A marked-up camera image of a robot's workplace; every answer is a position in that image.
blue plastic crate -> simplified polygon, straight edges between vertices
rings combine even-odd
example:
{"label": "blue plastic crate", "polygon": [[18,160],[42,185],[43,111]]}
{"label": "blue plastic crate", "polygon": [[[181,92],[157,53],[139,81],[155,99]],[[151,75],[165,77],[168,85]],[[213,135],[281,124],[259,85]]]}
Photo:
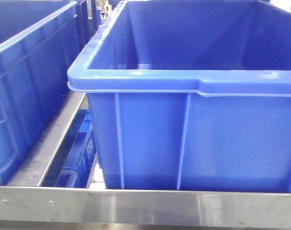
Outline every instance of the blue plastic crate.
{"label": "blue plastic crate", "polygon": [[67,94],[78,54],[75,3],[0,1],[0,184],[6,184]]}
{"label": "blue plastic crate", "polygon": [[122,1],[68,75],[108,188],[291,192],[290,12]]}
{"label": "blue plastic crate", "polygon": [[80,50],[82,50],[85,44],[90,40],[87,0],[78,0],[75,10],[77,13],[76,26],[78,33],[78,44]]}
{"label": "blue plastic crate", "polygon": [[76,173],[77,184],[75,187],[86,187],[95,153],[96,148],[93,140],[91,117],[90,113],[87,112],[63,167],[63,171],[73,171]]}
{"label": "blue plastic crate", "polygon": [[79,187],[75,171],[62,171],[57,180],[56,187],[75,188]]}

screw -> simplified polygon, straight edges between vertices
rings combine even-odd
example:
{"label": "screw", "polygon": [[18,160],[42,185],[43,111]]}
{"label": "screw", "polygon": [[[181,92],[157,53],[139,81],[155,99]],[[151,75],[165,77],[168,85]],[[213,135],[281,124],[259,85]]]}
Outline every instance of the screw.
{"label": "screw", "polygon": [[4,199],[4,200],[1,201],[1,203],[4,204],[4,205],[6,205],[6,204],[8,204],[8,200],[7,199]]}
{"label": "screw", "polygon": [[50,200],[50,201],[48,201],[48,206],[50,206],[50,207],[53,207],[54,206],[54,201],[53,200]]}

metal bar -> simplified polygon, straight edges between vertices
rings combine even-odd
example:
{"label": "metal bar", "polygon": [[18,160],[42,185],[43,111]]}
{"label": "metal bar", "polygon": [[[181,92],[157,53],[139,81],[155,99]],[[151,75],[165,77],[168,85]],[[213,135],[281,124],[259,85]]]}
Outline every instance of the metal bar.
{"label": "metal bar", "polygon": [[0,186],[0,220],[291,228],[291,194]]}
{"label": "metal bar", "polygon": [[69,92],[62,108],[55,114],[9,185],[40,186],[42,184],[84,98],[84,93]]}
{"label": "metal bar", "polygon": [[55,223],[0,221],[0,230],[244,230],[243,228],[162,226],[135,224],[98,224],[98,223]]}

blue crate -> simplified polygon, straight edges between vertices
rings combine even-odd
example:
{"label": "blue crate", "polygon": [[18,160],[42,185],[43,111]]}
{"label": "blue crate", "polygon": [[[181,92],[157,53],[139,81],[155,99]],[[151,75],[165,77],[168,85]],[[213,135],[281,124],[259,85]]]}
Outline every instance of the blue crate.
{"label": "blue crate", "polygon": [[291,192],[290,12],[122,1],[68,75],[107,188]]}
{"label": "blue crate", "polygon": [[75,187],[86,187],[95,153],[91,117],[90,112],[87,112],[63,167],[63,171],[76,173]]}
{"label": "blue crate", "polygon": [[78,187],[77,174],[75,171],[62,171],[57,180],[56,187],[75,188]]}
{"label": "blue crate", "polygon": [[77,13],[76,26],[78,33],[78,44],[80,50],[82,50],[85,44],[90,40],[87,0],[77,0],[75,10]]}
{"label": "blue crate", "polygon": [[78,54],[75,3],[0,1],[0,184],[20,166],[67,94]]}

metal rail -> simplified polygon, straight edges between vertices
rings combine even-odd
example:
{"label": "metal rail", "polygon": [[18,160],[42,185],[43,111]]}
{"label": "metal rail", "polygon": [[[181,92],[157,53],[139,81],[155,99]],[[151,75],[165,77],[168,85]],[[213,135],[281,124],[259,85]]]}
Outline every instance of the metal rail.
{"label": "metal rail", "polygon": [[0,220],[291,228],[291,194],[0,186]]}
{"label": "metal rail", "polygon": [[55,114],[9,185],[41,186],[72,121],[83,106],[84,98],[84,93],[69,92],[62,108]]}

